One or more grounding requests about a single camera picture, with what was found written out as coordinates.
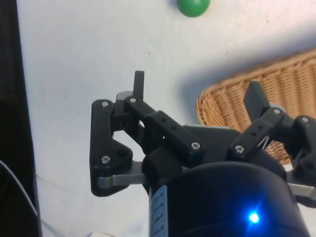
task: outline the black cylindrical motor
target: black cylindrical motor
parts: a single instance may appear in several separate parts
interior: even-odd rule
[[[150,191],[150,237],[309,237],[288,185],[248,163],[187,170]]]

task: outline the dark background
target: dark background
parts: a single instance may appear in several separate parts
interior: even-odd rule
[[[23,75],[16,0],[0,0],[0,159],[33,203],[34,155]],[[0,166],[0,236],[38,237],[37,218]]]

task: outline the blue led light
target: blue led light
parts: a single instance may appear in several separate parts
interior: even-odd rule
[[[259,215],[257,213],[251,213],[249,215],[249,220],[252,222],[252,223],[258,223],[260,221],[260,218],[259,218]]]

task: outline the green ball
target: green ball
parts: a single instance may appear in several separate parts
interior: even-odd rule
[[[179,10],[189,17],[202,15],[208,8],[210,0],[177,0]]]

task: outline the gray metal part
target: gray metal part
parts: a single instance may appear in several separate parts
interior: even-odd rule
[[[306,197],[316,202],[316,188],[299,184],[288,185],[295,196]]]
[[[101,189],[109,189],[115,186],[126,186],[131,184],[145,184],[146,177],[142,173],[142,163],[133,161],[131,169],[124,173],[111,177],[99,177],[97,184]]]

